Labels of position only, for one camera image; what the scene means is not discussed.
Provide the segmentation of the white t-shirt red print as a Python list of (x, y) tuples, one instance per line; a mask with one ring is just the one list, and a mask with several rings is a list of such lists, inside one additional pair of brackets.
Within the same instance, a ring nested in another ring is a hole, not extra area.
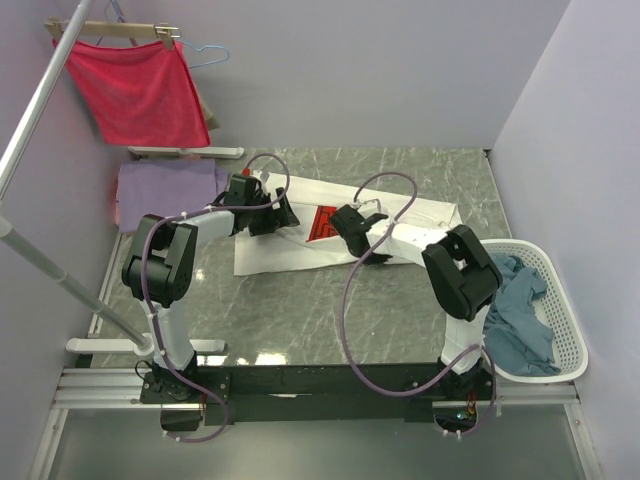
[(354, 262), (329, 217), (355, 196), (365, 205), (379, 203), (385, 214), (397, 213), (409, 200), (407, 195), (371, 189), (357, 194), (353, 186), (293, 176), (287, 198), (300, 224), (260, 236), (246, 231), (237, 234), (234, 274), (310, 270)]

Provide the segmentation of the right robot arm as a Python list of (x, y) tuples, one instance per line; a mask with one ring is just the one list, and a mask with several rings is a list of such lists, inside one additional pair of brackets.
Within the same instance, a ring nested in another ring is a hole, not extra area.
[(446, 313), (439, 374), (444, 395), (460, 399), (474, 386), (471, 372), (481, 356), (484, 321), (502, 276), (474, 231), (466, 225), (430, 229), (396, 221), (383, 213), (364, 217), (347, 205), (330, 223), (349, 253), (364, 264), (400, 260), (423, 267)]

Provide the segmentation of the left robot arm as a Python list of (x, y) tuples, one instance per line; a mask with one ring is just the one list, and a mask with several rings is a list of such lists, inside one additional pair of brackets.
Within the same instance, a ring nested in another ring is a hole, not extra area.
[(243, 231), (252, 236), (272, 234), (300, 224), (287, 198), (290, 178), (272, 193), (266, 180), (233, 174), (226, 191), (203, 209), (161, 217), (146, 214), (140, 220), (121, 272), (122, 282), (140, 301), (154, 343), (153, 361), (171, 370), (164, 389), (176, 401), (193, 399), (200, 388), (180, 302), (193, 276), (199, 245)]

